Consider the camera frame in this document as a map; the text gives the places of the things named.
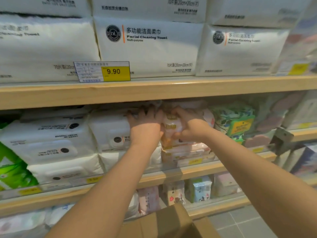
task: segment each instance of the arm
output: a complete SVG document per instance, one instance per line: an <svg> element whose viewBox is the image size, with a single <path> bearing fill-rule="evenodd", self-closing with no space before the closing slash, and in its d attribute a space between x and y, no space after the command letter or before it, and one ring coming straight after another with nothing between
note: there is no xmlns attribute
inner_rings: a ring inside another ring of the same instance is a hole
<svg viewBox="0 0 317 238"><path fill-rule="evenodd" d="M128 114L131 146L122 159L51 229L46 238L114 238L162 136L163 112Z"/></svg>
<svg viewBox="0 0 317 238"><path fill-rule="evenodd" d="M209 127L197 114L180 107L172 112L187 124L173 138L208 145L278 237L317 237L316 190Z"/></svg>

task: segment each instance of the forearm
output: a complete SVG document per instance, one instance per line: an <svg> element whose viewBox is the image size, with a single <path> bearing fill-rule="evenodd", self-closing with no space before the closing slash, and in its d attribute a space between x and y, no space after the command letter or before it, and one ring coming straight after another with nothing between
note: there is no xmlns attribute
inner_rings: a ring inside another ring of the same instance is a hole
<svg viewBox="0 0 317 238"><path fill-rule="evenodd" d="M204 139L279 237L317 237L313 188L215 129Z"/></svg>
<svg viewBox="0 0 317 238"><path fill-rule="evenodd" d="M47 237L116 237L151 154L151 150L131 146Z"/></svg>

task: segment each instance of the hand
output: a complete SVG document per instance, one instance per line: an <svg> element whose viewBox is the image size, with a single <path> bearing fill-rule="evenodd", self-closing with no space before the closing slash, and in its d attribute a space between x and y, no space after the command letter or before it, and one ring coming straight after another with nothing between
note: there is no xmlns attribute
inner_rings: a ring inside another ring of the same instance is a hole
<svg viewBox="0 0 317 238"><path fill-rule="evenodd" d="M171 113L178 115L182 123L186 124L185 129L182 132L174 133L172 139L204 143L206 134L211 127L204 120L202 115L197 114L194 110L185 110L180 106L173 108Z"/></svg>
<svg viewBox="0 0 317 238"><path fill-rule="evenodd" d="M131 128L131 146L138 146L142 150L149 150L152 154L163 135L163 128L161 126L163 116L163 111L159 110L155 112L153 105L150 106L147 114L141 108L138 118L135 118L129 112L127 118Z"/></svg>

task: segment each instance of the left hand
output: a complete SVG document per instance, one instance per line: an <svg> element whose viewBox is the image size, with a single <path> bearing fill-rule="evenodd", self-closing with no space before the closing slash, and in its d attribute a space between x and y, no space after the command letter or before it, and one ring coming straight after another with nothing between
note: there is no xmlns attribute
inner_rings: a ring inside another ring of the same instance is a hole
<svg viewBox="0 0 317 238"><path fill-rule="evenodd" d="M147 114L144 109L139 111L138 118L128 113L127 118L130 124L131 146L138 146L142 150L148 150L151 153L156 149L162 135L164 113L162 110L155 112L155 107L150 106Z"/></svg>

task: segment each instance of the tile floor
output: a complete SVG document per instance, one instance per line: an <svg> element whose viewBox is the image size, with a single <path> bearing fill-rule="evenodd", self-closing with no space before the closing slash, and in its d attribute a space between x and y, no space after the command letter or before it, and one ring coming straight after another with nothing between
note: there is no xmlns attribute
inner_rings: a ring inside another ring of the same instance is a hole
<svg viewBox="0 0 317 238"><path fill-rule="evenodd" d="M222 238L277 238L252 205L209 219Z"/></svg>

